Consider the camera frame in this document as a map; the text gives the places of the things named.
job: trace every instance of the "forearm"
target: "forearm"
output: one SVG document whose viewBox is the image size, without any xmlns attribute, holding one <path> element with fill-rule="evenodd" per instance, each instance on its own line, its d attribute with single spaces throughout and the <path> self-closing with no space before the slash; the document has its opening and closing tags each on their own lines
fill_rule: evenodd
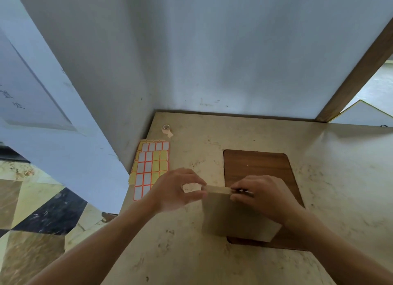
<svg viewBox="0 0 393 285">
<path fill-rule="evenodd" d="M 297 234 L 338 284 L 393 284 L 393 274 L 301 211 L 286 226 Z"/>
<path fill-rule="evenodd" d="M 124 213 L 50 264 L 29 285 L 101 284 L 127 245 L 155 213 L 151 200 L 133 203 Z"/>
</svg>

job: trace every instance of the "table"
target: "table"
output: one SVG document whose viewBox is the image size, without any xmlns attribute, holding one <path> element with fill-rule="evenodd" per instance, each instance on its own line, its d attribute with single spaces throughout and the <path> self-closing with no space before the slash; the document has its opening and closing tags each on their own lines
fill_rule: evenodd
<svg viewBox="0 0 393 285">
<path fill-rule="evenodd" d="M 393 270 L 392 128 L 159 112 L 147 138 L 165 139 L 164 124 L 171 168 L 211 185 L 224 186 L 224 149 L 287 154 L 306 208 Z M 103 284 L 334 284 L 310 252 L 231 245 L 202 221 L 200 201 L 157 215 Z"/>
</svg>

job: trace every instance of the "tape strip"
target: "tape strip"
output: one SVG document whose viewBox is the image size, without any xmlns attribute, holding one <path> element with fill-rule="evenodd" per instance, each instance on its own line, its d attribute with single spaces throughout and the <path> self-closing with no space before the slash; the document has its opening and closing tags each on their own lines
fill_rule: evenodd
<svg viewBox="0 0 393 285">
<path fill-rule="evenodd" d="M 171 138 L 173 136 L 173 134 L 171 132 L 171 127 L 168 124 L 165 124 L 164 126 L 162 126 L 161 130 L 162 130 L 162 133 L 168 135 L 168 138 Z"/>
</svg>

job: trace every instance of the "wooden frame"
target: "wooden frame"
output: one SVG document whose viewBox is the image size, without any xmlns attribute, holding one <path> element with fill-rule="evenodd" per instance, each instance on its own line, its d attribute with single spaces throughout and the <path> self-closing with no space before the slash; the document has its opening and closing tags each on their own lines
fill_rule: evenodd
<svg viewBox="0 0 393 285">
<path fill-rule="evenodd" d="M 393 54 L 393 18 L 347 76 L 315 119 L 329 122 L 338 116 L 358 91 Z"/>
</svg>

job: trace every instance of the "hand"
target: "hand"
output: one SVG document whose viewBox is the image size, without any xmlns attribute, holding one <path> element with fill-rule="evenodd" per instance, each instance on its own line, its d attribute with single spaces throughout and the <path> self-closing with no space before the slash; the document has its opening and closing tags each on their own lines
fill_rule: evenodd
<svg viewBox="0 0 393 285">
<path fill-rule="evenodd" d="M 191 183 L 206 185 L 191 169 L 178 168 L 168 171 L 158 178 L 144 199 L 153 200 L 158 212 L 178 209 L 207 195 L 206 191 L 184 193 L 182 186 Z"/>
<path fill-rule="evenodd" d="M 249 175 L 234 183 L 231 189 L 245 189 L 252 192 L 253 197 L 235 193 L 230 199 L 247 204 L 282 225 L 305 210 L 281 178 Z"/>
</svg>

